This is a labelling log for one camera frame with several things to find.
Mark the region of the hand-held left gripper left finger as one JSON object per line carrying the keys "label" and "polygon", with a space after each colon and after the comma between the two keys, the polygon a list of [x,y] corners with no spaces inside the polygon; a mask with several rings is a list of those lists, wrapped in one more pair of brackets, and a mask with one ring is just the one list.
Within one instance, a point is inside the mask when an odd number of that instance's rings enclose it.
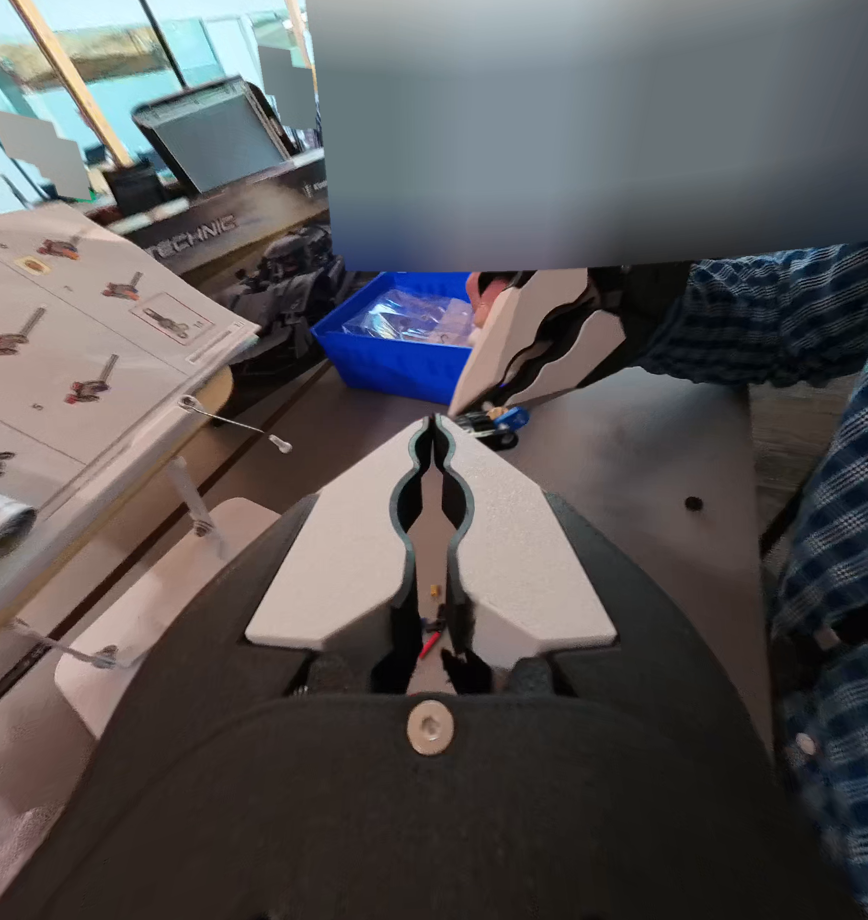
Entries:
{"label": "hand-held left gripper left finger", "polygon": [[341,659],[371,692],[405,692],[423,640],[409,531],[423,510],[433,418],[321,489],[244,636]]}

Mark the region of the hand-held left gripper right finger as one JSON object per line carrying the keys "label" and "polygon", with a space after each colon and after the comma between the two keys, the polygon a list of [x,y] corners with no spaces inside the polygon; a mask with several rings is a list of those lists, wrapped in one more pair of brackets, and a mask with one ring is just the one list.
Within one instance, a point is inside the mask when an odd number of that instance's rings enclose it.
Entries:
{"label": "hand-held left gripper right finger", "polygon": [[524,660],[607,650],[617,630],[543,489],[445,416],[434,418],[447,550],[440,652],[454,694],[490,694]]}

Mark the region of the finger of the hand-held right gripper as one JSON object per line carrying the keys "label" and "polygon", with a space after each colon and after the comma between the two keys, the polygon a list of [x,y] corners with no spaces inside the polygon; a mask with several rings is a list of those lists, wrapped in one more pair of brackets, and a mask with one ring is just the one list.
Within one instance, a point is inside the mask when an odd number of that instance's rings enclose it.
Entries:
{"label": "finger of the hand-held right gripper", "polygon": [[537,271],[522,286],[499,293],[454,389],[448,415],[460,416],[500,384],[513,359],[534,344],[543,319],[577,301],[588,288],[586,271]]}
{"label": "finger of the hand-held right gripper", "polygon": [[536,406],[576,389],[624,341],[620,317],[595,311],[585,319],[571,347],[561,357],[542,362],[533,382],[512,396],[502,397],[502,405]]}

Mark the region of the small black lego assembly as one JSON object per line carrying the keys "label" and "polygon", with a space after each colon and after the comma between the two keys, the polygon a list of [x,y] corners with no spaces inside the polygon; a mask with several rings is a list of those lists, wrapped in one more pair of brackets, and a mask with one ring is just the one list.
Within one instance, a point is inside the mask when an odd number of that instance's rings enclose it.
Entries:
{"label": "small black lego assembly", "polygon": [[493,407],[463,413],[452,421],[487,448],[505,452],[518,445],[519,431],[530,422],[530,414],[521,407]]}

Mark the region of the person's right forearm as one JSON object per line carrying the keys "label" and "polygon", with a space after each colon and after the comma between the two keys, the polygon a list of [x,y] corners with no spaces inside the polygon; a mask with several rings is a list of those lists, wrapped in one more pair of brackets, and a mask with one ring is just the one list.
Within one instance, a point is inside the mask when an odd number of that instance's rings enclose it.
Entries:
{"label": "person's right forearm", "polygon": [[694,263],[633,366],[697,384],[868,385],[868,242]]}

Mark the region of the dark lego set box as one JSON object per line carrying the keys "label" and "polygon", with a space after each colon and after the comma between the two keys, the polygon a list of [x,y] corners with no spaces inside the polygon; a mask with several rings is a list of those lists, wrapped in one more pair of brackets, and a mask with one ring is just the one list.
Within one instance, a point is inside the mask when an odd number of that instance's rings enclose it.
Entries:
{"label": "dark lego set box", "polygon": [[353,273],[336,255],[325,153],[195,199],[177,198],[108,228],[237,316],[256,343],[231,364],[230,418],[325,360],[313,326],[343,301]]}

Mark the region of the lego instruction booklet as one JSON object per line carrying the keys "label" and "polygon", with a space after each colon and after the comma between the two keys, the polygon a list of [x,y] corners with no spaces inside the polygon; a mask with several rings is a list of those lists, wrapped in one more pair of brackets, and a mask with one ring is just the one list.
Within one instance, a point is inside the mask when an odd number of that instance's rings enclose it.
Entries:
{"label": "lego instruction booklet", "polygon": [[0,627],[175,454],[256,325],[65,204],[0,215]]}

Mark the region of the person's right hand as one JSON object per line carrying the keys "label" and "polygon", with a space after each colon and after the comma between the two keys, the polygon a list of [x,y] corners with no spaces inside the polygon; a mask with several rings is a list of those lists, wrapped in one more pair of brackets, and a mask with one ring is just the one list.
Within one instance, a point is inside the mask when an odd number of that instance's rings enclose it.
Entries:
{"label": "person's right hand", "polygon": [[497,272],[473,272],[468,276],[465,290],[473,309],[474,328],[485,327],[497,297],[508,288],[513,277]]}

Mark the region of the clear plastic parts bags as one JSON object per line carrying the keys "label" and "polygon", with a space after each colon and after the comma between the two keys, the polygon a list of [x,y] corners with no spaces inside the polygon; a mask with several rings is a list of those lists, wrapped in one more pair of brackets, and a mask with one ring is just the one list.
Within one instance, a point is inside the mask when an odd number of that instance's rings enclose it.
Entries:
{"label": "clear plastic parts bags", "polygon": [[470,347],[474,310],[468,301],[391,288],[343,323],[355,336],[397,342]]}

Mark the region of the blue plastic bin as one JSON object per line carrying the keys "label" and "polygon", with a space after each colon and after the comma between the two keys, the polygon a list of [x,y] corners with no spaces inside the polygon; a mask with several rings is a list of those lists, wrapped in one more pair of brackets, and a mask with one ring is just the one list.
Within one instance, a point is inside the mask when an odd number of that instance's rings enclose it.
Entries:
{"label": "blue plastic bin", "polygon": [[345,329],[349,320],[398,289],[467,302],[465,272],[381,272],[311,329],[350,387],[446,405],[471,356],[466,346],[374,338]]}

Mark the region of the book stand with white base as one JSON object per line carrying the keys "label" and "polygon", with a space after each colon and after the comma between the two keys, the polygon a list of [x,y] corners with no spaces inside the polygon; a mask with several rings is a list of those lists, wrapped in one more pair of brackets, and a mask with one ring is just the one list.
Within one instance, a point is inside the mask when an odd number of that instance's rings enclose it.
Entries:
{"label": "book stand with white base", "polygon": [[277,519],[233,498],[196,535],[173,462],[153,466],[3,609],[0,703],[53,664],[60,697],[99,738],[153,645],[193,596]]}

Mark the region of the person's plaid shirt torso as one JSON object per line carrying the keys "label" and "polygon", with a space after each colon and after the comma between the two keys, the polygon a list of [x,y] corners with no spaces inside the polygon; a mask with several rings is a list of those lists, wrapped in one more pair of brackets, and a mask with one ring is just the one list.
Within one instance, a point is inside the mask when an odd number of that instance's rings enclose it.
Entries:
{"label": "person's plaid shirt torso", "polygon": [[808,487],[771,640],[780,763],[868,917],[868,360]]}

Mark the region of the dark computer monitor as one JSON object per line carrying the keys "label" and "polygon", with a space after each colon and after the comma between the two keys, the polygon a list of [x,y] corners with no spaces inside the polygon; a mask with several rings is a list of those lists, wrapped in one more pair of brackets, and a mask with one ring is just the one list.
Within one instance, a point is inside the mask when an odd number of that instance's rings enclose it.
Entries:
{"label": "dark computer monitor", "polygon": [[238,75],[144,103],[131,118],[193,195],[280,167],[301,152],[263,91]]}

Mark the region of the wooden window beam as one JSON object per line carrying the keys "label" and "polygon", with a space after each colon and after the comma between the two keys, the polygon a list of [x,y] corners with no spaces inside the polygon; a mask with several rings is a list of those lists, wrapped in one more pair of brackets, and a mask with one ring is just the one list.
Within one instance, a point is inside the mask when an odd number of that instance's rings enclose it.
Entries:
{"label": "wooden window beam", "polygon": [[48,23],[33,1],[10,1],[16,15],[26,27],[60,84],[66,89],[73,104],[80,112],[83,121],[95,133],[98,141],[106,147],[111,161],[121,168],[134,164],[133,157],[118,138],[106,117],[98,106],[92,93],[86,86],[78,69],[64,51]]}

